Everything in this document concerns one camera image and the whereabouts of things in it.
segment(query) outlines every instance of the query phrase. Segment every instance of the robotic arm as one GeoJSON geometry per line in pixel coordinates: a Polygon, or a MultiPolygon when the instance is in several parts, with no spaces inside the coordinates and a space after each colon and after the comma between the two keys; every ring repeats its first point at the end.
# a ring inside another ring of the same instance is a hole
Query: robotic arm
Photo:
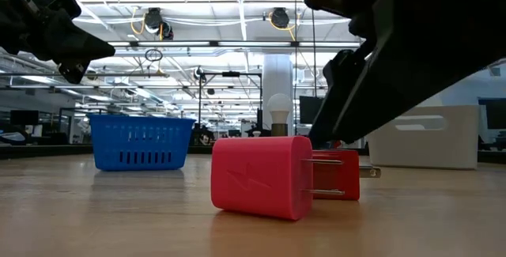
{"type": "Polygon", "coordinates": [[[354,142],[506,56],[506,0],[305,2],[351,18],[349,31],[364,39],[323,69],[329,90],[309,134],[314,147],[354,142]]]}
{"type": "Polygon", "coordinates": [[[79,15],[75,0],[0,0],[0,47],[53,60],[68,82],[78,84],[92,60],[115,53],[113,46],[72,23],[79,15]]]}

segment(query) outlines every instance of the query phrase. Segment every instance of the metal prong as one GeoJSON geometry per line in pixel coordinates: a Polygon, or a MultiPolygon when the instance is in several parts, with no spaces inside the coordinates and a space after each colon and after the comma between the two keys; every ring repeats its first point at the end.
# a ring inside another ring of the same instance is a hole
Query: metal prong
{"type": "Polygon", "coordinates": [[[332,165],[342,165],[342,161],[339,161],[339,160],[304,159],[304,161],[312,162],[312,163],[314,163],[314,164],[332,164],[332,165]]]}
{"type": "Polygon", "coordinates": [[[361,166],[360,167],[361,178],[380,178],[381,169],[372,166],[361,166]]]}
{"type": "Polygon", "coordinates": [[[310,191],[312,194],[325,194],[325,195],[344,195],[344,191],[340,190],[306,190],[310,191]]]}

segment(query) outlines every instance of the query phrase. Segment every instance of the white container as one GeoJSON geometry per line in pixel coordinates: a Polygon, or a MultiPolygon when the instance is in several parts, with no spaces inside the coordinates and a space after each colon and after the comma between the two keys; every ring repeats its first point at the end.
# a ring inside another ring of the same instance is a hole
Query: white container
{"type": "Polygon", "coordinates": [[[367,137],[371,163],[476,169],[478,126],[478,106],[413,108],[367,137]]]}

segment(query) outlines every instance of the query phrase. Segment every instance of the table surface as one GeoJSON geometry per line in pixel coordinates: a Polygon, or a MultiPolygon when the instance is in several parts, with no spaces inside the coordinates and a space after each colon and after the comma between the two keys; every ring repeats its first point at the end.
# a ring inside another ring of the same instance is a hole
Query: table surface
{"type": "Polygon", "coordinates": [[[360,202],[298,222],[221,212],[210,156],[174,172],[100,172],[93,157],[0,161],[1,256],[504,256],[506,167],[383,168],[360,202]]]}

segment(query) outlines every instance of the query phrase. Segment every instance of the blue plastic basket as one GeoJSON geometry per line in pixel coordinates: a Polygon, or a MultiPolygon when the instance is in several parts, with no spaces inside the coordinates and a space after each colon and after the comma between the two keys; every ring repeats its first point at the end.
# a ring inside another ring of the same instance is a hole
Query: blue plastic basket
{"type": "Polygon", "coordinates": [[[184,166],[193,119],[91,115],[95,166],[105,171],[184,166]]]}

